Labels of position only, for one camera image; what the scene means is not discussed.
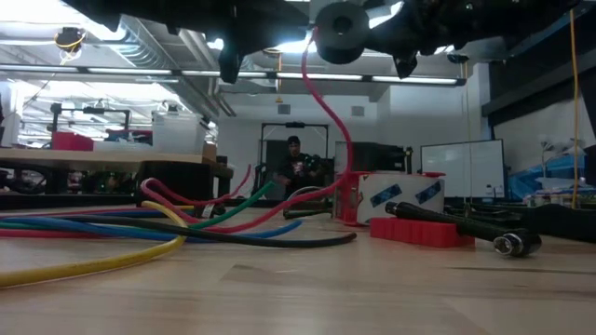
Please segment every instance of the blue tape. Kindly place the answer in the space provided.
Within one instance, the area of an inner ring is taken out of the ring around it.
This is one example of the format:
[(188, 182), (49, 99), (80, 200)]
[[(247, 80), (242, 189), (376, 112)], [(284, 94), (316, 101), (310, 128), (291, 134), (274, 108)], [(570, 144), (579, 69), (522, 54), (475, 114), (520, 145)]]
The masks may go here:
[(426, 203), (426, 201), (432, 199), (439, 192), (440, 181), (437, 181), (432, 186), (428, 187), (427, 189), (416, 195), (416, 199), (418, 199), (418, 204), (422, 205)]
[(400, 194), (401, 194), (401, 189), (400, 189), (399, 185), (395, 184), (395, 185), (389, 186), (382, 192), (371, 197), (371, 205), (373, 208), (375, 208)]

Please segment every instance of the green cable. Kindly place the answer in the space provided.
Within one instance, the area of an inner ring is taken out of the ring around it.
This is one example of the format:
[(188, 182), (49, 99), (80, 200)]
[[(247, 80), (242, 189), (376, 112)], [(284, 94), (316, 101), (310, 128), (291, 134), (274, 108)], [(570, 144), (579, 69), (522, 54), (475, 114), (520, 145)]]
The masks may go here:
[[(235, 216), (236, 214), (238, 214), (239, 212), (241, 212), (242, 210), (250, 207), (255, 202), (257, 202), (257, 200), (259, 200), (261, 198), (261, 196), (263, 196), (265, 193), (267, 193), (267, 191), (269, 191), (273, 186), (275, 186), (275, 184), (272, 181), (270, 181), (267, 184), (265, 184), (256, 194), (254, 194), (250, 198), (246, 199), (246, 201), (244, 201), (242, 204), (238, 205), (236, 208), (226, 212), (225, 214), (223, 214), (222, 216), (219, 216), (217, 218), (213, 218), (211, 220), (201, 222), (201, 223), (191, 224), (188, 226), (188, 228), (203, 229), (203, 228), (211, 227), (212, 225), (215, 225), (217, 223), (226, 221), (226, 220), (232, 218), (233, 216)], [(45, 228), (45, 227), (40, 227), (40, 226), (36, 226), (36, 225), (22, 224), (22, 223), (4, 223), (1, 221), (0, 221), (0, 228), (2, 228), (2, 229), (25, 229), (25, 230), (27, 230), (27, 229), (30, 229), (30, 230), (54, 230), (51, 228)], [(129, 229), (146, 230), (146, 229), (142, 229), (142, 228), (129, 228)]]

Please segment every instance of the blue cable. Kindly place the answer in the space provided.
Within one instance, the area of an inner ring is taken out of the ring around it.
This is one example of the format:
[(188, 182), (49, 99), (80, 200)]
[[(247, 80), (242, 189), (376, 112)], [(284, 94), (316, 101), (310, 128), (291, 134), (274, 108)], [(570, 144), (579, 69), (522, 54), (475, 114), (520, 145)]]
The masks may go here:
[[(150, 232), (139, 230), (136, 228), (116, 228), (116, 227), (106, 227), (95, 225), (91, 223), (83, 223), (83, 222), (76, 222), (70, 221), (65, 219), (55, 219), (55, 218), (44, 218), (44, 217), (34, 217), (34, 218), (6, 218), (2, 219), (1, 222), (6, 223), (24, 223), (24, 224), (31, 224), (37, 226), (43, 226), (47, 228), (59, 229), (59, 230), (70, 230), (70, 231), (77, 231), (77, 232), (85, 232), (85, 233), (92, 233), (97, 235), (109, 235), (109, 236), (116, 236), (116, 237), (128, 237), (128, 238), (140, 238), (140, 239), (150, 239), (155, 241), (170, 241), (174, 239), (177, 235), (176, 234), (165, 234), (165, 233), (157, 233), (157, 232)], [(302, 224), (301, 221), (296, 221), (290, 223), (286, 226), (281, 228), (277, 228), (275, 230), (260, 232), (260, 233), (248, 233), (248, 234), (239, 234), (239, 236), (244, 237), (255, 237), (255, 238), (268, 238), (274, 237), (278, 235), (286, 234), (296, 228), (298, 228)], [(195, 237), (188, 237), (186, 241), (191, 243), (213, 243), (214, 241), (204, 240)]]

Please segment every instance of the white box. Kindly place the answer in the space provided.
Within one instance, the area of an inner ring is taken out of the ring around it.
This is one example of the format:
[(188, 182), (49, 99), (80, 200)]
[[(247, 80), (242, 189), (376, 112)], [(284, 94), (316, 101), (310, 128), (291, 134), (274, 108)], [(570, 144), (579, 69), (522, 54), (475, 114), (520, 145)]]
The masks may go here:
[(401, 172), (372, 172), (360, 176), (358, 194), (358, 223), (369, 224), (372, 218), (391, 218), (385, 212), (389, 201), (408, 202), (420, 208), (442, 212), (445, 181), (422, 175)]

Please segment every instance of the man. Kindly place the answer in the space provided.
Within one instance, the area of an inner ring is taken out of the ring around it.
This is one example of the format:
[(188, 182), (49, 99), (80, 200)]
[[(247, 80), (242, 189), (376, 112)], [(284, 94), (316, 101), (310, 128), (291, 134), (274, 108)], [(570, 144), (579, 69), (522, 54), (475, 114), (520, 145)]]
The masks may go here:
[(288, 150), (290, 154), (283, 158), (274, 178), (286, 186), (286, 199), (303, 187), (316, 185), (317, 178), (322, 174), (320, 164), (315, 164), (313, 157), (300, 152), (300, 139), (297, 136), (288, 138)]

